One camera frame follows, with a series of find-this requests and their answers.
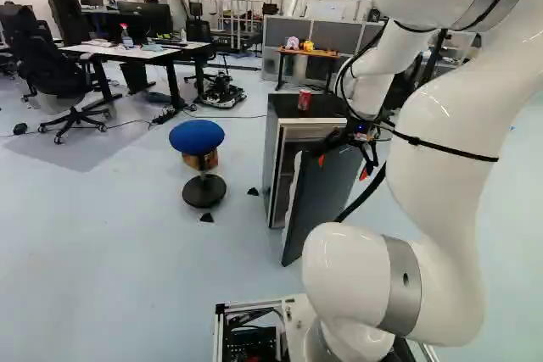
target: red can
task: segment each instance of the red can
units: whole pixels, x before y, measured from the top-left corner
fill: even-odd
[[[311,103],[311,91],[307,89],[300,90],[299,96],[298,96],[298,109],[309,110],[310,103]]]

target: blue stool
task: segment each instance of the blue stool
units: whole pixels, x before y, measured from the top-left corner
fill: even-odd
[[[190,120],[170,132],[171,146],[182,153],[183,161],[200,172],[183,188],[183,199],[196,208],[211,208],[227,193],[227,184],[218,175],[208,174],[218,164],[216,149],[224,130],[209,120]]]

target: keyboard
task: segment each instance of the keyboard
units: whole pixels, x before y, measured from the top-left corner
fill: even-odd
[[[165,44],[165,45],[172,45],[172,46],[179,46],[179,47],[186,47],[187,44],[182,42],[181,40],[174,40],[173,38],[154,38],[154,42],[157,44]]]

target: blue stool seat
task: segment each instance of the blue stool seat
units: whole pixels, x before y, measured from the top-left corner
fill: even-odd
[[[224,140],[224,130],[209,120],[190,120],[174,127],[170,132],[171,146],[190,156],[199,157],[216,150]],[[227,192],[226,183],[218,176],[203,172],[183,188],[183,199],[196,208],[210,208],[219,203]]]
[[[170,132],[171,146],[191,156],[207,154],[218,148],[224,140],[224,130],[209,120],[190,120],[174,127]]]

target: pink object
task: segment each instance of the pink object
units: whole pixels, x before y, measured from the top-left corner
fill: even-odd
[[[299,40],[297,37],[289,37],[287,40],[287,46],[286,48],[288,50],[299,50]]]
[[[311,104],[311,91],[307,89],[302,89],[299,91],[298,96],[298,109],[299,110],[309,110],[309,105]]]

